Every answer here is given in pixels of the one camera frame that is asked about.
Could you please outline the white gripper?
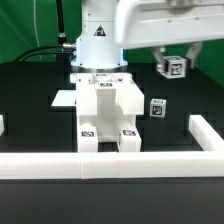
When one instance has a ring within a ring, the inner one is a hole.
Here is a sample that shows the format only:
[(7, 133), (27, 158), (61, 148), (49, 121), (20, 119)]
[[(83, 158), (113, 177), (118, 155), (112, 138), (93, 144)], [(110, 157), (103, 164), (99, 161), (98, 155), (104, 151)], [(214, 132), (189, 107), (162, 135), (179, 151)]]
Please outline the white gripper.
[(116, 42), (124, 49), (153, 47), (160, 73), (164, 46), (190, 43), (187, 68), (193, 69), (203, 48), (199, 41), (223, 38), (224, 0), (120, 0), (117, 6)]

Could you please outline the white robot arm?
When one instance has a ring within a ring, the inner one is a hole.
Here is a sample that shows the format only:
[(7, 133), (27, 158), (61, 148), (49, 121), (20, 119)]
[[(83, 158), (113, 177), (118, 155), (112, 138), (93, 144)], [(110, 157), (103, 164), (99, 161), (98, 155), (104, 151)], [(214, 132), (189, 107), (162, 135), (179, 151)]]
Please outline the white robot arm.
[(194, 60), (202, 43), (224, 39), (224, 0), (81, 0), (82, 31), (74, 66), (125, 66), (123, 51), (151, 47), (158, 60), (165, 46), (189, 43)]

